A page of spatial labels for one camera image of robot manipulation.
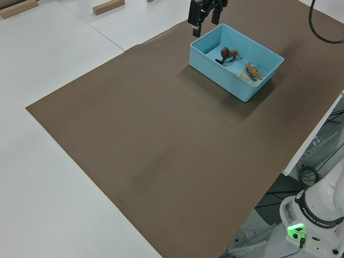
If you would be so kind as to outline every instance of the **wooden block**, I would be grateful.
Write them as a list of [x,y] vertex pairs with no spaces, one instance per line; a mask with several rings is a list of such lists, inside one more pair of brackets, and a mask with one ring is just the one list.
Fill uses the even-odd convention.
[[3,19],[7,19],[37,6],[38,6],[37,0],[26,0],[24,2],[15,4],[13,6],[0,10],[0,16]]
[[104,4],[97,5],[93,7],[93,13],[95,15],[99,15],[101,13],[108,12],[112,9],[115,9],[117,7],[120,7],[124,5],[124,0],[110,0]]

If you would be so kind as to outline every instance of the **green light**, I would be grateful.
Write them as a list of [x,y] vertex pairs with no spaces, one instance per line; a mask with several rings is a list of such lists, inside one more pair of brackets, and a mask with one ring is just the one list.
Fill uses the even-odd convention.
[[304,226],[305,226],[305,224],[299,223],[299,224],[296,224],[296,225],[293,225],[293,226],[289,226],[289,227],[287,227],[287,229],[288,229],[288,231],[290,231],[290,230],[295,230],[297,228],[303,228]]

